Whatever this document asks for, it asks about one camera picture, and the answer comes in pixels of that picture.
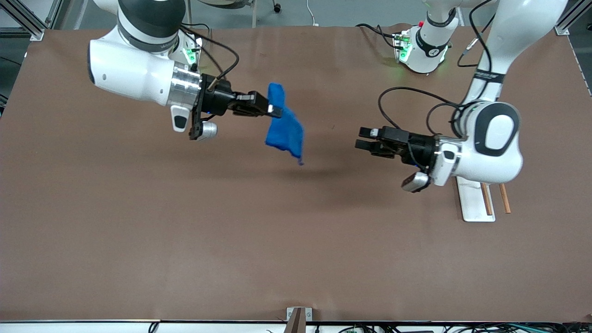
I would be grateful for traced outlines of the blue microfibre towel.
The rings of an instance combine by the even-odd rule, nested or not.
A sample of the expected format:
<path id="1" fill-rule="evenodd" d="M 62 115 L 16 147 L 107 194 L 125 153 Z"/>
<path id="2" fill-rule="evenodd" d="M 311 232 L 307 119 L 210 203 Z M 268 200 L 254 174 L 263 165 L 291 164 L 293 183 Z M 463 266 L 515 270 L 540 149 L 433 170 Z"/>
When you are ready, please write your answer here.
<path id="1" fill-rule="evenodd" d="M 282 115 L 273 117 L 265 137 L 265 145 L 289 152 L 303 166 L 304 126 L 296 114 L 287 107 L 283 85 L 271 82 L 268 85 L 268 100 L 273 107 L 281 108 Z"/>

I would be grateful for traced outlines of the chair base with caster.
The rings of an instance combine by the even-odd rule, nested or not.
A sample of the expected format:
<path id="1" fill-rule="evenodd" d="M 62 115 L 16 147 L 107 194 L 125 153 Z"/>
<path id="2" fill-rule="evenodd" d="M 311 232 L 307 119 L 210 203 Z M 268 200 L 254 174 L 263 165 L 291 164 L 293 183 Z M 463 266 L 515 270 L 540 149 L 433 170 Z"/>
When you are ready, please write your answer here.
<path id="1" fill-rule="evenodd" d="M 219 9 L 242 9 L 245 7 L 250 8 L 252 16 L 252 28 L 257 27 L 258 21 L 258 4 L 265 0 L 197 0 L 198 2 L 205 4 L 206 6 L 219 8 Z M 266 0 L 272 3 L 273 12 L 280 13 L 282 6 L 277 0 Z"/>

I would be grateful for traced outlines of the white rack base plate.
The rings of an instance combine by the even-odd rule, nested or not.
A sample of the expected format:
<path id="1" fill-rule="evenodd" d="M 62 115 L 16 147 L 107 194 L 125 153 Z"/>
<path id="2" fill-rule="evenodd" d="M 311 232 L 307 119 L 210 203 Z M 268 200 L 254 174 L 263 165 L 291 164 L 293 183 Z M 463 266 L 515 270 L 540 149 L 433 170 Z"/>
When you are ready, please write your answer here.
<path id="1" fill-rule="evenodd" d="M 491 210 L 491 214 L 487 213 L 486 200 L 488 206 L 492 209 L 493 202 L 491 200 L 491 192 L 488 184 L 482 184 L 462 177 L 456 177 L 457 191 L 460 198 L 460 205 L 463 220 L 466 222 L 494 222 L 496 221 L 495 213 Z M 484 185 L 486 189 L 486 196 L 484 196 L 481 186 Z"/>

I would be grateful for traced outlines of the silver table edge bracket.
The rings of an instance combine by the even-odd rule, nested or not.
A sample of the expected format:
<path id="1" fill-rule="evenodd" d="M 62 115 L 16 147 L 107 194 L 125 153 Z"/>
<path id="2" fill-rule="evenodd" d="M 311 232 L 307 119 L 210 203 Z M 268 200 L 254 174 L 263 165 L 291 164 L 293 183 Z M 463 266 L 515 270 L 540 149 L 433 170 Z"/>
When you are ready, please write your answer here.
<path id="1" fill-rule="evenodd" d="M 287 314 L 287 323 L 290 319 L 290 314 L 293 311 L 295 307 L 288 307 L 286 310 L 286 314 Z M 313 308 L 310 307 L 304 307 L 305 308 L 305 320 L 306 320 L 306 325 L 307 323 L 311 322 L 313 320 Z"/>

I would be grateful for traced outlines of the aluminium frame profile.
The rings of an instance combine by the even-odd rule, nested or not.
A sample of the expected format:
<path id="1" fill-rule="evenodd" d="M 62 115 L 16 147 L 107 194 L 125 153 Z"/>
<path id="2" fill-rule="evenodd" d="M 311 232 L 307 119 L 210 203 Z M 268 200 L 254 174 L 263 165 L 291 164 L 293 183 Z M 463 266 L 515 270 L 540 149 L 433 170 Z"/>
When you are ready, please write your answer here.
<path id="1" fill-rule="evenodd" d="M 590 0 L 568 0 L 564 12 L 556 22 L 554 31 L 557 36 L 569 35 L 569 27 L 586 12 Z"/>
<path id="2" fill-rule="evenodd" d="M 0 0 L 0 38 L 41 41 L 45 30 L 57 27 L 65 0 Z"/>

